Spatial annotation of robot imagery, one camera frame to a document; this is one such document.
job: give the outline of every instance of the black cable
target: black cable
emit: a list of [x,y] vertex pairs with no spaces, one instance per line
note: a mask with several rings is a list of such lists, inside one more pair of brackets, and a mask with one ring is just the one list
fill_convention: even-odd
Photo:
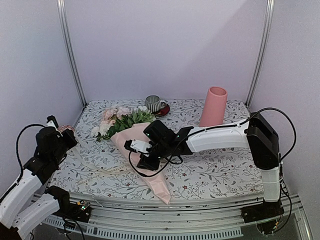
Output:
[[64,155],[64,158],[62,158],[61,163],[68,157],[68,154]]
[[80,229],[81,236],[82,236],[82,240],[86,240],[84,231],[82,230],[82,227],[79,225],[79,223],[78,223],[76,220],[74,220],[72,217],[70,217],[70,216],[68,216],[67,214],[64,214],[64,213],[62,213],[62,212],[59,212],[58,215],[62,215],[62,219],[63,219],[63,221],[64,221],[64,231],[65,231],[65,232],[66,232],[66,222],[68,222],[66,219],[70,219],[70,220],[73,221],[73,222],[78,226],[78,228]]
[[20,165],[20,176],[18,178],[18,180],[16,181],[17,183],[19,183],[24,175],[24,166],[22,165],[22,162],[20,160],[20,156],[19,156],[19,139],[22,135],[22,133],[27,130],[28,128],[32,128],[32,127],[45,127],[42,124],[30,124],[28,126],[25,126],[21,132],[19,133],[18,137],[16,138],[16,142],[15,142],[15,153],[16,153],[16,158],[18,159],[19,165]]
[[24,175],[24,166],[22,165],[22,162],[21,162],[21,159],[20,159],[20,156],[19,156],[19,139],[22,135],[22,133],[28,129],[28,128],[31,128],[31,127],[45,127],[43,126],[42,124],[30,124],[28,126],[25,126],[21,132],[19,133],[18,137],[16,138],[16,142],[15,142],[15,153],[16,153],[16,158],[18,160],[18,163],[19,163],[19,166],[20,166],[20,175],[17,179],[17,181],[3,194],[3,196],[0,198],[0,204],[3,202],[3,200],[5,199],[5,197],[12,191],[12,189],[14,189],[18,183],[21,181],[23,175]]
[[132,151],[129,152],[129,156],[128,156],[129,163],[130,163],[131,167],[133,168],[133,170],[136,171],[137,174],[139,174],[140,176],[142,176],[142,177],[144,177],[144,178],[154,177],[155,175],[157,175],[157,174],[159,174],[161,171],[163,171],[163,170],[166,168],[166,166],[168,166],[168,164],[170,163],[169,161],[167,161],[166,164],[165,164],[159,171],[157,171],[156,173],[154,173],[154,174],[152,174],[152,175],[145,175],[144,173],[139,172],[139,171],[134,167],[134,165],[132,164],[132,162],[131,162],[131,153],[132,153]]
[[[233,125],[219,125],[219,126],[212,126],[212,127],[206,128],[206,129],[201,129],[201,130],[199,130],[199,131],[195,131],[195,132],[193,132],[193,133],[185,136],[185,137],[176,145],[175,149],[172,151],[172,154],[174,154],[175,151],[177,151],[179,145],[180,145],[185,139],[187,139],[187,138],[190,137],[190,136],[193,136],[193,135],[195,135],[195,134],[198,134],[198,133],[201,133],[201,132],[204,132],[204,131],[207,131],[207,130],[211,130],[211,129],[229,128],[229,127],[236,127],[236,126],[237,126],[236,124],[233,124]],[[155,175],[157,175],[157,174],[159,174],[160,172],[162,172],[162,171],[166,168],[166,166],[168,166],[168,164],[171,162],[172,158],[174,157],[173,155],[171,155],[170,158],[169,158],[169,160],[166,159],[166,160],[167,160],[166,164],[165,164],[159,171],[157,171],[156,173],[154,173],[154,174],[152,174],[152,175],[146,175],[146,174],[144,174],[144,173],[142,173],[142,172],[139,172],[139,171],[134,167],[134,165],[133,165],[132,162],[131,162],[131,153],[132,153],[132,151],[129,152],[129,156],[128,156],[129,163],[130,163],[131,167],[132,167],[133,170],[135,170],[140,176],[145,177],[145,178],[154,177]]]
[[32,233],[32,232],[30,232],[30,235],[31,235],[31,240],[35,240],[35,235]]
[[287,192],[285,192],[285,190],[283,189],[282,185],[280,185],[280,188],[281,188],[281,191],[283,192],[284,195],[286,195],[286,197],[289,199],[289,202],[290,202],[290,211],[289,211],[289,215],[288,215],[288,218],[286,219],[286,221],[284,222],[284,224],[278,228],[277,230],[275,230],[273,233],[277,233],[279,232],[281,229],[284,228],[284,226],[289,222],[289,219],[290,219],[290,216],[291,216],[291,213],[292,213],[292,201],[291,201],[291,198],[289,196],[289,194]]
[[[296,132],[296,128],[295,128],[293,122],[291,121],[290,117],[289,117],[287,114],[285,114],[285,113],[284,113],[283,111],[281,111],[280,109],[277,109],[277,108],[274,108],[274,107],[266,107],[266,108],[260,109],[259,111],[255,112],[253,115],[251,115],[250,117],[248,117],[246,120],[244,120],[243,122],[239,123],[239,125],[241,126],[241,125],[249,122],[252,118],[254,118],[255,116],[257,116],[259,113],[264,112],[264,111],[267,111],[267,110],[276,111],[276,112],[279,112],[279,113],[281,113],[282,115],[284,115],[284,116],[286,117],[286,119],[289,121],[289,123],[290,123],[290,125],[291,125],[291,127],[292,127],[292,130],[293,130],[293,134],[294,134],[293,144],[292,144],[291,148],[288,150],[288,152],[281,157],[280,160],[283,160],[283,159],[292,151],[292,149],[295,147],[296,142],[297,142],[297,132]],[[139,171],[133,166],[133,164],[132,164],[132,162],[131,162],[131,158],[130,158],[130,157],[131,157],[131,152],[129,153],[129,156],[128,156],[128,158],[129,158],[129,163],[130,163],[131,167],[132,167],[140,176],[145,177],[145,178],[154,177],[155,175],[157,175],[157,174],[159,174],[161,171],[163,171],[163,170],[165,169],[165,167],[171,162],[171,160],[172,160],[175,152],[177,151],[179,145],[180,145],[181,143],[183,143],[184,140],[188,139],[189,137],[191,137],[191,136],[193,136],[193,135],[202,133],[202,132],[204,132],[204,131],[208,131],[208,130],[212,130],[212,129],[230,128],[230,127],[236,127],[236,126],[237,126],[237,124],[211,126],[211,127],[204,128],[204,129],[201,129],[201,130],[199,130],[199,131],[195,131],[195,132],[193,132],[193,133],[188,134],[187,136],[185,136],[185,137],[176,145],[175,149],[172,151],[172,154],[171,154],[170,158],[169,158],[169,159],[166,159],[166,160],[167,160],[167,163],[166,163],[159,171],[157,171],[156,173],[154,173],[154,174],[152,174],[152,175],[145,175],[144,173],[139,172]]]
[[283,160],[295,147],[296,145],[296,142],[297,142],[297,132],[296,132],[296,128],[295,128],[295,125],[294,123],[291,121],[290,117],[285,114],[283,111],[281,111],[280,109],[277,109],[277,108],[274,108],[274,107],[266,107],[266,108],[263,108],[263,109],[260,109],[259,111],[255,112],[252,116],[250,116],[248,119],[246,119],[245,121],[241,122],[240,125],[243,125],[245,123],[247,123],[248,121],[250,121],[252,118],[254,118],[255,116],[257,116],[259,113],[261,112],[264,112],[264,111],[267,111],[267,110],[272,110],[272,111],[276,111],[276,112],[279,112],[281,113],[282,115],[284,115],[286,117],[286,119],[289,121],[291,127],[292,127],[292,130],[293,130],[293,135],[294,135],[294,140],[293,140],[293,143],[292,143],[292,146],[291,148],[286,152],[286,154],[284,154],[280,160]]
[[170,163],[173,164],[173,165],[180,165],[180,164],[182,164],[182,163],[184,162],[184,160],[182,159],[182,157],[181,157],[180,155],[177,156],[177,157],[179,158],[180,162],[170,161],[167,157],[165,157],[164,159],[167,160],[168,162],[170,162]]

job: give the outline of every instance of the tablecloth pattern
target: tablecloth pattern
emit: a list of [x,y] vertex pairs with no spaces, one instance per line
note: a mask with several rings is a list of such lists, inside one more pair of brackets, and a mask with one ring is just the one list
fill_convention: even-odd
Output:
[[[159,119],[169,128],[177,131],[182,127],[199,124],[203,100],[170,99],[166,102],[170,105],[170,113]],[[93,127],[99,125],[107,107],[136,107],[143,104],[143,100],[91,101],[75,128],[76,136],[89,147],[89,151],[81,149],[83,159],[103,169],[127,164],[110,140],[97,142],[90,133]],[[224,123],[248,116],[249,112],[243,102],[227,102]],[[169,164],[163,171],[171,201],[228,198],[263,191],[261,174],[248,148],[207,150],[182,158],[181,165]],[[60,165],[60,170],[54,173],[50,185],[73,193],[106,198],[159,200],[133,170],[118,175],[101,174],[82,165],[72,153]]]

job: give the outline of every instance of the white wall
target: white wall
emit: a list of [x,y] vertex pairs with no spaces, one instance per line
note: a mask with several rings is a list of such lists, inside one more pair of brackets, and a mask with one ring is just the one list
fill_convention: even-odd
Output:
[[[60,27],[57,2],[0,0],[0,195],[17,178],[20,130],[55,115],[73,124],[81,112]],[[23,163],[32,157],[35,134],[20,139]]]
[[72,46],[90,100],[203,99],[210,86],[245,101],[267,1],[68,0]]
[[[298,193],[314,239],[320,239],[320,1],[276,1],[252,110],[277,107],[292,119],[297,144],[284,160],[285,181]],[[291,146],[290,125],[266,114],[284,153]]]

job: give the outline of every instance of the white flower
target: white flower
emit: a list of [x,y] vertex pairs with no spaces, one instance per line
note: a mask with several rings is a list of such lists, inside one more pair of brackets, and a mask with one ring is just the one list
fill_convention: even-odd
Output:
[[92,128],[90,135],[92,138],[95,138],[98,136],[98,134],[99,134],[99,127],[95,126],[94,128]]
[[108,121],[102,121],[100,123],[100,127],[99,127],[99,132],[102,136],[106,135],[107,132],[109,131],[110,127],[113,126],[113,124],[111,124]]
[[140,110],[141,112],[149,112],[149,109],[146,106],[138,106],[134,108],[134,111],[137,113],[138,110]]
[[119,107],[118,112],[116,113],[116,116],[118,119],[121,119],[122,116],[128,116],[132,113],[132,110],[129,107]]

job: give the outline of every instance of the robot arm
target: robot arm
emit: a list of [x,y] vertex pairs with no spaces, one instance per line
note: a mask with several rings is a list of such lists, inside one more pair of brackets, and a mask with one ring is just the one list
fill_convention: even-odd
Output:
[[17,178],[10,190],[2,196],[0,239],[24,240],[47,216],[57,211],[70,213],[72,204],[69,193],[55,186],[48,188],[40,199],[20,212],[30,197],[59,169],[66,152],[77,144],[72,130],[66,129],[60,133],[57,127],[55,117],[48,117],[46,127],[35,137],[36,151],[24,165],[22,178]]
[[283,214],[279,137],[262,115],[254,114],[249,121],[243,119],[213,127],[184,127],[178,133],[156,120],[143,132],[150,139],[149,147],[141,141],[129,140],[125,148],[141,153],[138,168],[153,171],[159,168],[161,158],[169,156],[192,155],[220,148],[250,148],[254,164],[262,176],[263,205],[256,205],[253,212],[243,208],[242,216],[245,222],[252,222]]

